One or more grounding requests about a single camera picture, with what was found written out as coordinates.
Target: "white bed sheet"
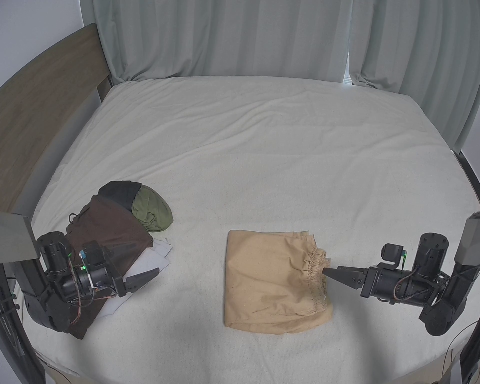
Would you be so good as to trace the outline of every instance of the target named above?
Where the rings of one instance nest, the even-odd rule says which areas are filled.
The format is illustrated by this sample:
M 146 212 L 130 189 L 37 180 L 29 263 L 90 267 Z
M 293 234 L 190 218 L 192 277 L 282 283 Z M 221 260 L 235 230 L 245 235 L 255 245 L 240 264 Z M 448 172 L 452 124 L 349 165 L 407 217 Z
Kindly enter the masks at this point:
M 386 242 L 411 267 L 420 235 L 450 241 L 480 209 L 439 133 L 408 96 L 313 80 L 196 77 L 112 88 L 45 191 L 36 236 L 65 231 L 110 180 L 156 189 L 173 224 L 154 237 L 171 265 L 83 340 L 26 311 L 32 345 L 100 383 L 383 383 L 423 366 L 477 320 L 480 284 L 444 336 L 420 308 L 388 305 L 329 281 L 333 319 L 293 335 L 223 325 L 230 229 L 315 234 L 332 265 L 367 267 Z

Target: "mattress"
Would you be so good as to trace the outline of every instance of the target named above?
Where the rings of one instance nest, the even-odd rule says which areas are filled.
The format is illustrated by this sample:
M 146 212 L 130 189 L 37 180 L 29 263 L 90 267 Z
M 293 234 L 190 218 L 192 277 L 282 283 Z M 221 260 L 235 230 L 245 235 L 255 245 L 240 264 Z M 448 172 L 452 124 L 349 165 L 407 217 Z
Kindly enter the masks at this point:
M 110 180 L 148 185 L 174 223 L 158 239 L 171 265 L 83 340 L 35 324 L 54 365 L 100 383 L 385 383 L 446 351 L 477 320 L 480 284 L 443 336 L 420 308 L 364 299 L 328 282 L 333 319 L 300 334 L 223 325 L 231 229 L 315 234 L 332 266 L 368 267 L 387 243 L 408 250 L 446 235 L 452 271 L 466 218 L 480 210 L 463 170 L 408 96 L 314 80 L 192 77 L 111 89 L 55 172 L 33 217 L 36 236 L 65 231 Z

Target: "beige pants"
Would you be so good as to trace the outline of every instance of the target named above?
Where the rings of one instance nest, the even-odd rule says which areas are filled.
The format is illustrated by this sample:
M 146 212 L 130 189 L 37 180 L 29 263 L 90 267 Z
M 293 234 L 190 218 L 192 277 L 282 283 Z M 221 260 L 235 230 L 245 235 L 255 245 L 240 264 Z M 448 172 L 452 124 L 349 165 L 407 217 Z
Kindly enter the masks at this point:
M 303 332 L 326 323 L 329 267 L 308 232 L 228 233 L 225 326 L 258 333 Z

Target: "curtain fold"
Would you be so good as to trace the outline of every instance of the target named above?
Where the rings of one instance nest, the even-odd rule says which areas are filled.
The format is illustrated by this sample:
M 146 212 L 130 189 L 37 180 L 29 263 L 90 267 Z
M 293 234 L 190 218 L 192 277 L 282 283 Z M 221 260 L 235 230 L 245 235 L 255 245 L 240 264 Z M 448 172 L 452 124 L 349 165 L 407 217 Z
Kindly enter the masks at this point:
M 262 75 L 341 82 L 352 0 L 94 0 L 115 84 Z
M 355 85 L 411 96 L 458 152 L 479 104 L 479 1 L 354 0 L 349 67 Z

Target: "headboard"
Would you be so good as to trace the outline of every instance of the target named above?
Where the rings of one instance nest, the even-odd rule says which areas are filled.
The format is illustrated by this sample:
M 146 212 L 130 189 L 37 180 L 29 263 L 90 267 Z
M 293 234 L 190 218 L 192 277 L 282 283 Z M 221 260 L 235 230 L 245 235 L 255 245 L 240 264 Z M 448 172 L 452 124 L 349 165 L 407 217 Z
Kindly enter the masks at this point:
M 93 92 L 98 99 L 96 90 L 103 100 L 111 88 L 109 76 L 96 25 L 90 24 L 0 87 L 0 211 L 33 213 L 79 133 L 65 133 L 72 131 L 72 119 L 91 103 Z

